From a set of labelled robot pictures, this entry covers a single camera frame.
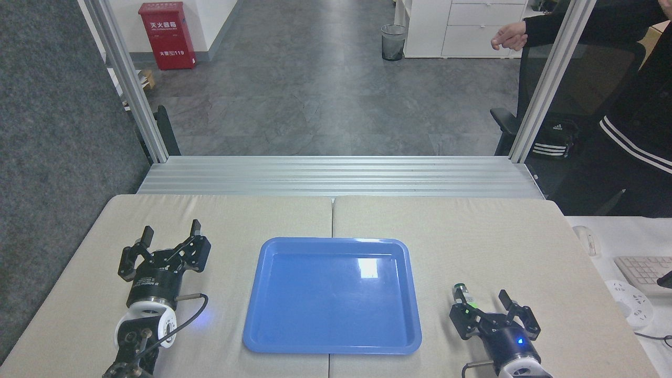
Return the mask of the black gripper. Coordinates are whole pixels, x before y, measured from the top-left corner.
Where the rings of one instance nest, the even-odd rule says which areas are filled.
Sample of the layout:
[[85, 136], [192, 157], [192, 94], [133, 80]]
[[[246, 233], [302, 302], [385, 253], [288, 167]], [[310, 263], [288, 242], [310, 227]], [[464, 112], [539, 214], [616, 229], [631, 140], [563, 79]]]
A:
[[[172, 249], [158, 250], [156, 261], [148, 251], [154, 230], [151, 226], [144, 227], [139, 241], [125, 247], [121, 254], [118, 275], [125, 282], [133, 282], [125, 306], [130, 307], [139, 301], [153, 301], [177, 309], [176, 297], [184, 271], [202, 272], [211, 250], [211, 242], [200, 229], [199, 220], [193, 220], [189, 237]], [[136, 268], [138, 256], [142, 256], [144, 261]]]
[[512, 325], [519, 318], [522, 327], [505, 327], [495, 330], [497, 314], [487, 313], [473, 306], [452, 306], [449, 318], [462, 340], [482, 334], [486, 353], [493, 361], [497, 375], [535, 375], [542, 373], [541, 359], [533, 343], [541, 328], [531, 307], [521, 306], [501, 289], [498, 298], [507, 310], [505, 325]]

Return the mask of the person's hand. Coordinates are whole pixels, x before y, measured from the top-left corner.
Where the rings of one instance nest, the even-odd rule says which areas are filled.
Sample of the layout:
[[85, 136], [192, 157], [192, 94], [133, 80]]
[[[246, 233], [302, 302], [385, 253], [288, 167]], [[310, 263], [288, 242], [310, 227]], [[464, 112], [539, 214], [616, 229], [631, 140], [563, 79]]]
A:
[[526, 29], [526, 23], [523, 20], [502, 26], [490, 40], [492, 49], [498, 51], [506, 48], [521, 51], [528, 40]]

